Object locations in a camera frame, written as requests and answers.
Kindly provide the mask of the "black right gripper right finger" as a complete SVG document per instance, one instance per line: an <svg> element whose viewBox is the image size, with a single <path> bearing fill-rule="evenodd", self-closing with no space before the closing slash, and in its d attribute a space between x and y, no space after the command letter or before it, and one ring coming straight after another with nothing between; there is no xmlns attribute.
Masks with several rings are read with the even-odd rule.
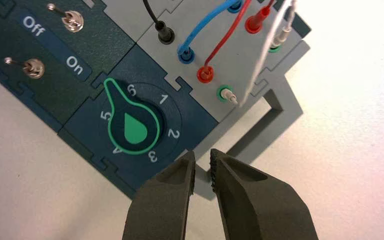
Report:
<svg viewBox="0 0 384 240"><path fill-rule="evenodd" d="M307 205L288 183L215 148L210 176L227 240L318 239Z"/></svg>

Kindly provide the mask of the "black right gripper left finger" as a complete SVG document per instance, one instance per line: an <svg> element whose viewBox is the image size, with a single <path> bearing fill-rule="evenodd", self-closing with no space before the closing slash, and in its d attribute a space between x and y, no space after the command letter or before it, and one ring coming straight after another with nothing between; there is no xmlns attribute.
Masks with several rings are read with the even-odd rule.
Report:
<svg viewBox="0 0 384 240"><path fill-rule="evenodd" d="M188 151L141 186L128 209L122 239L183 240L196 160Z"/></svg>

